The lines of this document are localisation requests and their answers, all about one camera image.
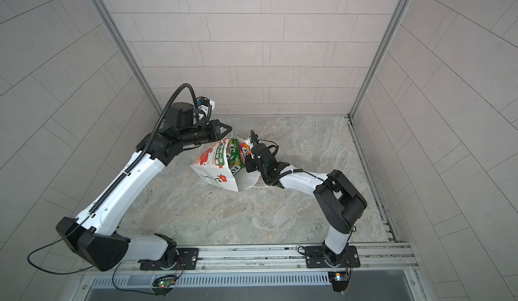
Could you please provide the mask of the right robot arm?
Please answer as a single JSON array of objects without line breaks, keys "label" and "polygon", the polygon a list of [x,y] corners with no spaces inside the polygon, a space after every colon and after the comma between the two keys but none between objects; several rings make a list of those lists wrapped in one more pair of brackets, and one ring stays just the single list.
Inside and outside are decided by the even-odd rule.
[{"label": "right robot arm", "polygon": [[322,251],[305,250],[307,258],[322,259],[327,267],[359,267],[349,239],[368,206],[366,199],[341,171],[314,174],[296,168],[276,160],[278,149],[275,143],[267,146],[253,140],[251,154],[246,157],[247,172],[258,171],[268,186],[297,190],[316,199],[330,227]]}]

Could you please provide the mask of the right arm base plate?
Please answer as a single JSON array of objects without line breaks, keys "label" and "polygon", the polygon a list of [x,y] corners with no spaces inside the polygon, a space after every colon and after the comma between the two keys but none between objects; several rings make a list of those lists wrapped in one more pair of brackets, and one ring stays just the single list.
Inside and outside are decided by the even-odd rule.
[{"label": "right arm base plate", "polygon": [[359,268],[361,267],[357,248],[352,245],[345,247],[343,252],[335,254],[327,246],[303,246],[306,266],[309,269],[323,268]]}]

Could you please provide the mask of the white floral paper bag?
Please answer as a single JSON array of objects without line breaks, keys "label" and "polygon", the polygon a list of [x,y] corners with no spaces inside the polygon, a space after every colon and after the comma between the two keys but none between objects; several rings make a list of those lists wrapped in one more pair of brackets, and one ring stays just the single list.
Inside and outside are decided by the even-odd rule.
[{"label": "white floral paper bag", "polygon": [[237,174],[231,173],[227,163],[226,148],[229,140],[232,138],[238,138],[248,144],[251,154],[252,143],[250,139],[242,139],[237,136],[226,137],[208,148],[191,165],[191,168],[208,184],[225,190],[240,192],[254,186],[259,181],[260,174],[258,171],[248,173],[246,167],[237,172]]}]

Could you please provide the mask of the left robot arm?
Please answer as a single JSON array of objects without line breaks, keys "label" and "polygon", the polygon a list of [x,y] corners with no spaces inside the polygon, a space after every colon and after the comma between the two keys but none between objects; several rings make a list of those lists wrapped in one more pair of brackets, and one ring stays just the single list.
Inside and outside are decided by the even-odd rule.
[{"label": "left robot arm", "polygon": [[232,128],[210,118],[214,101],[199,97],[196,104],[176,102],[164,110],[157,129],[136,147],[125,169],[103,193],[76,217],[56,226],[68,248],[99,271],[124,261],[137,261],[142,270],[168,270],[178,265],[176,242],[163,234],[125,237],[117,233],[125,212],[145,186],[180,153],[216,143]]}]

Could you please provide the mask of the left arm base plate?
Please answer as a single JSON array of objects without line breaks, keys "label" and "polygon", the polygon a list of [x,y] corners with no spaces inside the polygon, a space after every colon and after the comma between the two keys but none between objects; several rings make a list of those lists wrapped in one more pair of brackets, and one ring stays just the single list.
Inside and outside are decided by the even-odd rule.
[{"label": "left arm base plate", "polygon": [[198,248],[168,248],[156,261],[139,260],[141,271],[194,270],[200,250]]}]

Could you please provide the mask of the green Fox's candy packet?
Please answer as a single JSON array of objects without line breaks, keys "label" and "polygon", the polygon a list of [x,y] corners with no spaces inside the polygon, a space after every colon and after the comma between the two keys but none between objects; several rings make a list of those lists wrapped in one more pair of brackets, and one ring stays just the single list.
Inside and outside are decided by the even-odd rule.
[{"label": "green Fox's candy packet", "polygon": [[249,154],[250,146],[243,140],[238,138],[229,140],[226,148],[226,158],[232,174],[237,174],[237,172],[246,166],[245,161]]}]

